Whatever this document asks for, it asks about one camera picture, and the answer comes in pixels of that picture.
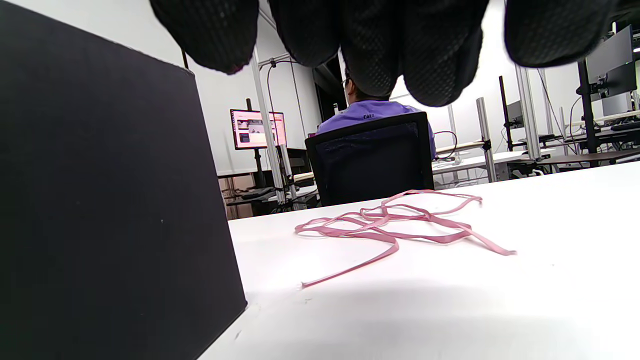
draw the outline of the chair backrest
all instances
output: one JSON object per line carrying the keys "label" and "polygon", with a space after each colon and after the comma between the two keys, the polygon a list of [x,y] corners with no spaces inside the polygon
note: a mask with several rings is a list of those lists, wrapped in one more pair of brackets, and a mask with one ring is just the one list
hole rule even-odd
{"label": "chair backrest", "polygon": [[324,206],[433,190],[424,112],[343,127],[305,144]]}

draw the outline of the black box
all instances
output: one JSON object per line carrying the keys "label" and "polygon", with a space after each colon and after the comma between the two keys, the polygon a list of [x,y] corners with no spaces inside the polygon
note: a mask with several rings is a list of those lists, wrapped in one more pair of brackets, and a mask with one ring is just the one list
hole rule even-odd
{"label": "black box", "polygon": [[0,358],[197,358],[246,301],[194,75],[0,1],[0,244]]}

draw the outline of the purple shirt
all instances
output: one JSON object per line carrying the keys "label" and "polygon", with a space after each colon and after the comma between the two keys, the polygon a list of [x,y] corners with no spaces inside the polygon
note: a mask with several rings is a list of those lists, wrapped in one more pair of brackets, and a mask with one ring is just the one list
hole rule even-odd
{"label": "purple shirt", "polygon": [[[364,100],[354,102],[342,113],[332,116],[318,127],[316,134],[326,133],[342,127],[361,124],[363,122],[392,117],[407,113],[419,113],[420,110],[402,105],[395,101]],[[429,142],[431,143],[431,159],[436,157],[436,144],[433,140],[433,131],[429,125]]]}

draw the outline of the pink string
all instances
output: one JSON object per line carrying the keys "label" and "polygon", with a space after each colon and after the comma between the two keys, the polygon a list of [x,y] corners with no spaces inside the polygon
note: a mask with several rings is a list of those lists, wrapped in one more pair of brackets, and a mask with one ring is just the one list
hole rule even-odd
{"label": "pink string", "polygon": [[[389,202],[399,199],[402,196],[416,194],[416,193],[434,193],[438,195],[459,197],[465,200],[457,207],[449,211],[441,211],[439,213],[430,213],[425,209],[417,208],[415,206],[411,206],[407,204],[393,204],[393,205],[389,204]],[[436,216],[436,215],[454,213],[464,208],[467,204],[469,204],[472,201],[478,201],[482,203],[482,198],[478,196],[465,195],[465,194],[441,193],[433,190],[408,190],[406,192],[399,193],[393,197],[383,200],[380,206],[376,206],[375,208],[369,208],[369,209],[362,208],[360,209],[359,212],[352,211],[349,213],[339,215],[335,218],[317,218],[305,224],[296,226],[296,234],[304,233],[305,231],[315,231],[321,235],[329,236],[332,238],[365,238],[365,239],[384,241],[386,243],[392,244],[391,247],[387,249],[385,252],[367,261],[364,261],[362,264],[353,266],[351,268],[348,268],[347,270],[343,270],[332,275],[325,276],[318,280],[303,282],[302,288],[308,288],[309,286],[319,284],[320,282],[333,279],[334,277],[338,277],[342,274],[346,274],[348,272],[356,270],[357,268],[362,268],[363,266],[367,266],[371,263],[374,263],[380,259],[383,259],[395,253],[400,249],[397,239],[407,239],[407,240],[417,240],[417,241],[421,241],[418,239],[423,239],[423,240],[429,240],[429,241],[433,241],[435,243],[440,243],[440,244],[449,244],[456,240],[465,238],[467,236],[474,236],[475,238],[480,240],[480,242],[483,243],[487,249],[493,252],[496,252],[504,256],[515,255],[516,254],[515,251],[505,250],[502,247],[496,245],[491,240],[471,230],[471,225],[465,224],[463,222],[457,222],[457,221],[452,221],[444,218],[439,218]],[[406,209],[413,210],[417,214],[416,215],[391,214],[388,212],[388,209],[390,208],[406,208]],[[432,235],[393,233],[390,231],[385,231],[380,229],[381,226],[391,221],[400,221],[400,220],[419,220],[419,221],[425,221],[425,222],[432,222],[440,226],[448,227],[451,229],[460,229],[461,231],[455,234],[432,236]],[[329,225],[336,222],[340,222],[340,221],[351,222],[353,224],[359,225],[360,227],[352,230],[336,229],[334,227],[329,227]],[[308,227],[314,224],[321,224],[321,225]]]}

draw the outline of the monitor stand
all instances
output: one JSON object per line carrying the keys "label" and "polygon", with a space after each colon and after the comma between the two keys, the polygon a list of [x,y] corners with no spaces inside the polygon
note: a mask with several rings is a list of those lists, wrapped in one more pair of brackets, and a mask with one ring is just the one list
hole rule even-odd
{"label": "monitor stand", "polygon": [[265,185],[264,182],[264,173],[262,172],[262,163],[260,162],[260,149],[254,149],[254,159],[255,159],[255,167],[256,167],[256,175],[255,175],[255,187],[257,189],[263,188]]}
{"label": "monitor stand", "polygon": [[[248,111],[252,111],[251,99],[249,99],[248,97],[246,98],[246,109]],[[266,186],[266,183],[264,180],[264,173],[262,172],[262,163],[260,162],[260,149],[253,150],[253,158],[255,159],[255,168],[256,168],[256,175],[254,177],[255,188],[261,189]]]}

